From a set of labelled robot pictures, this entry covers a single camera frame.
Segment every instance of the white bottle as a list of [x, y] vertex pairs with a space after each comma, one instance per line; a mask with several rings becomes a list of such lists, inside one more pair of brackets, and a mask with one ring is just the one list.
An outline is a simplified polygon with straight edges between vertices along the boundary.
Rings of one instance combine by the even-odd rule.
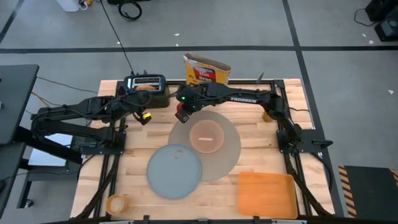
[[79, 0], [57, 0], [63, 10], [67, 12], [76, 12], [79, 10]]

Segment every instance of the cardboard box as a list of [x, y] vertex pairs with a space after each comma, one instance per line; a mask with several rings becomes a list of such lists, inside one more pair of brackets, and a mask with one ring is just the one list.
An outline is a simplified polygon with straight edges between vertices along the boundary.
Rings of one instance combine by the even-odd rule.
[[225, 63], [187, 53], [184, 55], [184, 64], [187, 84], [199, 84], [201, 82], [228, 84], [231, 67]]

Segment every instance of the gray floor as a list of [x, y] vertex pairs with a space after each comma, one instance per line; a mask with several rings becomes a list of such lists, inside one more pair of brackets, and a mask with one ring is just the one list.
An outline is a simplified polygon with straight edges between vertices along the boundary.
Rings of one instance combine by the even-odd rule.
[[[368, 2], [289, 0], [300, 44], [398, 45], [398, 42], [382, 43], [373, 28], [354, 23], [354, 11]], [[125, 47], [293, 46], [280, 0], [152, 0], [140, 4], [144, 11], [142, 18], [126, 22], [116, 7], [105, 3]], [[15, 5], [15, 0], [0, 2], [0, 29]], [[362, 13], [358, 19], [369, 22]], [[25, 0], [0, 43], [0, 49], [90, 47], [119, 47], [101, 6], [95, 2], [87, 11], [66, 13], [56, 1]], [[184, 78], [184, 53], [129, 52], [127, 56], [136, 71], [146, 69], [167, 78]], [[197, 53], [231, 65], [231, 78], [257, 78], [261, 72], [264, 78], [302, 77], [296, 54], [291, 51]], [[335, 142], [330, 147], [334, 170], [340, 164], [398, 170], [395, 144], [398, 52], [303, 54], [325, 135]], [[41, 77], [90, 90], [97, 90], [100, 80], [129, 75], [122, 53], [0, 54], [0, 65], [25, 63], [40, 65]], [[76, 103], [93, 96], [42, 80], [37, 80], [34, 91], [54, 103]], [[27, 110], [35, 112], [42, 106], [36, 98], [31, 98]], [[29, 127], [28, 114], [21, 125]], [[17, 178], [0, 223], [43, 223], [69, 217], [75, 181], [34, 183], [29, 198], [35, 205], [15, 209], [23, 179]]]

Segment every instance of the yellow and black tape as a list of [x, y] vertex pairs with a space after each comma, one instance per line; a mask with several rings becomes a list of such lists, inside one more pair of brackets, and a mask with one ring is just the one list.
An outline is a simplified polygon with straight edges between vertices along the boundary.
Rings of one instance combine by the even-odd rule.
[[395, 179], [397, 187], [398, 187], [398, 172], [393, 169], [390, 169], [390, 171], [392, 172], [392, 175], [394, 176], [394, 179]]
[[343, 186], [343, 192], [344, 192], [344, 198], [346, 200], [348, 217], [355, 218], [356, 210], [355, 210], [353, 194], [351, 192], [351, 187], [349, 186], [347, 170], [344, 168], [344, 166], [338, 166], [338, 172], [340, 173], [341, 184]]

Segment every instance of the wooden tabletop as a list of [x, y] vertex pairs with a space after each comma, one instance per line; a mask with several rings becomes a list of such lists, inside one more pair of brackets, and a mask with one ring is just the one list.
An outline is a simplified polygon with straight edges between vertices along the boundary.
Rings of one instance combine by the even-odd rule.
[[[307, 102], [299, 79], [285, 79], [289, 106], [307, 109]], [[98, 95], [114, 95], [116, 80], [103, 80]], [[269, 90], [269, 85], [230, 85], [233, 88]], [[170, 92], [176, 86], [170, 86]], [[266, 123], [261, 115], [264, 109], [258, 105], [227, 102], [204, 110], [215, 111], [227, 117], [236, 127], [241, 138], [241, 155], [234, 169], [226, 176], [212, 182], [200, 182], [194, 192], [179, 200], [167, 200], [156, 195], [146, 179], [147, 163], [155, 151], [166, 145], [169, 133], [177, 122], [174, 116], [178, 101], [170, 100], [170, 106], [147, 110], [152, 120], [140, 125], [132, 116], [126, 118], [127, 139], [124, 154], [120, 158], [116, 194], [125, 194], [131, 199], [129, 210], [113, 216], [115, 220], [142, 220], [150, 215], [151, 220], [178, 219], [252, 219], [241, 215], [236, 208], [238, 174], [242, 171], [286, 174], [283, 155], [279, 152], [275, 131], [277, 122]], [[311, 129], [312, 122], [307, 111], [291, 110], [292, 119], [303, 129]], [[104, 124], [93, 122], [99, 128]], [[315, 198], [330, 213], [334, 213], [323, 165], [310, 154], [301, 154], [307, 187]], [[98, 188], [103, 156], [87, 162], [80, 172], [71, 217], [78, 215]], [[300, 213], [305, 214], [300, 189], [296, 185]], [[105, 214], [104, 193], [101, 215]]]

